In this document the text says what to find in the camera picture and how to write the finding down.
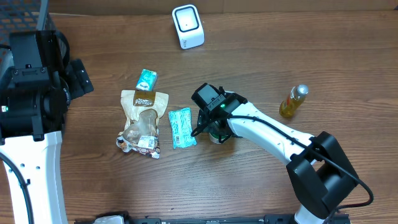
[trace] bottle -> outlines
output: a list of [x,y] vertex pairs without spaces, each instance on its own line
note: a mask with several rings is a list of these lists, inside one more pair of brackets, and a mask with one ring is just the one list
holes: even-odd
[[301,84],[293,87],[286,100],[280,104],[280,115],[284,118],[291,118],[296,109],[304,102],[307,95],[308,86]]

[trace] bottle cap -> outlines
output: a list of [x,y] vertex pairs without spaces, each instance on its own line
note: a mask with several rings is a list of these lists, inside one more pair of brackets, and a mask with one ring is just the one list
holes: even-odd
[[298,97],[303,97],[308,94],[308,86],[301,84],[296,88],[296,93]]

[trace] gray basket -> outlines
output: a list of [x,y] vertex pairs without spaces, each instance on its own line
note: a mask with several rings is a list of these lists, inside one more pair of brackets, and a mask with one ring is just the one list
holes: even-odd
[[[0,0],[0,43],[9,45],[11,32],[55,29],[47,9],[48,0]],[[0,49],[0,66],[7,52]]]

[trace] brown wall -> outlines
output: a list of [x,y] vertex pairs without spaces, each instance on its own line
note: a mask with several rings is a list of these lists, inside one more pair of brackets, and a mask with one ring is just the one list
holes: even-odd
[[398,0],[49,0],[52,13],[84,15],[169,14],[183,4],[199,13],[393,10]]

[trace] wooden table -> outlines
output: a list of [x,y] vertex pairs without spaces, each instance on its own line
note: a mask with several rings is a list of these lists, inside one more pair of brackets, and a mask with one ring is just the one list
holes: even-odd
[[[192,93],[204,82],[234,90],[290,127],[339,140],[372,188],[369,207],[344,210],[353,223],[398,218],[398,13],[296,12],[201,16],[206,42],[181,50],[170,16],[54,17],[81,58],[95,91],[72,102],[61,173],[70,223],[114,210],[133,217],[253,217],[294,213],[285,167],[244,139],[172,148],[167,113],[198,108]],[[126,120],[121,90],[143,68],[159,74],[155,90],[170,96],[159,123],[160,159],[124,154],[115,146]],[[310,94],[292,120],[279,104],[291,87]],[[0,223],[13,223],[0,172]],[[343,203],[366,201],[358,187]]]

